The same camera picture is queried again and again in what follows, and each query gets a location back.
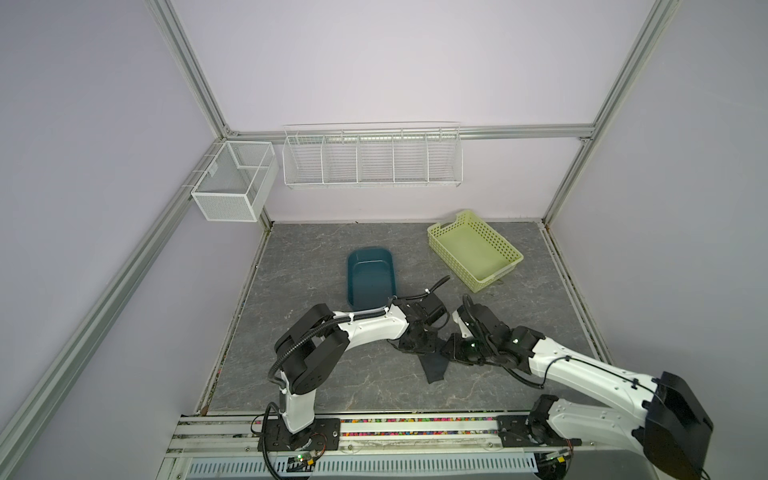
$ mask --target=white mesh basket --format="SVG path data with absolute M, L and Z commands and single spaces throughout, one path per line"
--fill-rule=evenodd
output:
M 288 134 L 283 149 L 291 188 L 459 185 L 459 129 Z
M 192 197 L 208 220 L 256 222 L 277 171 L 271 142 L 226 141 Z

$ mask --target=robotic arm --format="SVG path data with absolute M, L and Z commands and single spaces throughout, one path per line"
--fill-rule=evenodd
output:
M 315 391 L 346 350 L 388 339 L 405 353 L 435 352 L 437 329 L 432 325 L 447 310 L 434 290 L 447 279 L 421 295 L 392 298 L 381 309 L 344 313 L 319 304 L 306 312 L 276 342 L 277 361 L 268 374 L 280 386 L 286 429 L 296 434 L 313 423 Z M 469 295 L 462 300 L 451 315 L 460 333 L 453 333 L 442 347 L 443 356 L 466 365 L 500 366 L 538 389 L 551 379 L 610 407 L 542 395 L 526 425 L 537 443 L 600 442 L 644 455 L 675 478 L 700 478 L 713 425 L 680 377 L 664 372 L 657 379 L 599 362 L 526 326 L 510 329 Z M 315 338 L 322 341 L 316 344 Z

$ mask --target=white wire basket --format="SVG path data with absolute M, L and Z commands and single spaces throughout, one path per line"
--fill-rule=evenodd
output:
M 459 185 L 458 125 L 288 133 L 283 149 L 291 188 Z
M 271 142 L 225 141 L 192 197 L 208 220 L 257 222 L 278 170 Z

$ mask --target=table surface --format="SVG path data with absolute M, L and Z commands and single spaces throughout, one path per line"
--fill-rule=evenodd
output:
M 422 292 L 444 275 L 452 279 L 437 290 L 452 312 L 463 293 L 493 310 L 510 327 L 526 325 L 564 346 L 591 355 L 588 340 L 536 223 L 491 223 L 524 259 L 501 280 L 478 293 L 448 268 L 427 244 L 427 223 L 277 224 L 263 258 L 227 358 L 210 411 L 261 412 L 277 401 L 277 387 L 266 380 L 275 361 L 276 340 L 312 305 L 349 310 L 346 258 L 363 247 L 392 252 L 400 295 Z M 440 331 L 447 339 L 458 327 Z M 503 369 L 449 365 L 442 381 L 428 384 L 419 359 L 387 342 L 346 352 L 317 389 L 316 411 L 528 410 L 544 393 L 596 404 L 555 382 L 545 389 L 522 385 Z

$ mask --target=light green basket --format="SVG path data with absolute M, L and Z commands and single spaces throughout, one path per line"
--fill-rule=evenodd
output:
M 472 210 L 456 215 L 453 223 L 427 229 L 429 246 L 451 267 L 473 293 L 513 271 L 523 260 L 504 237 Z

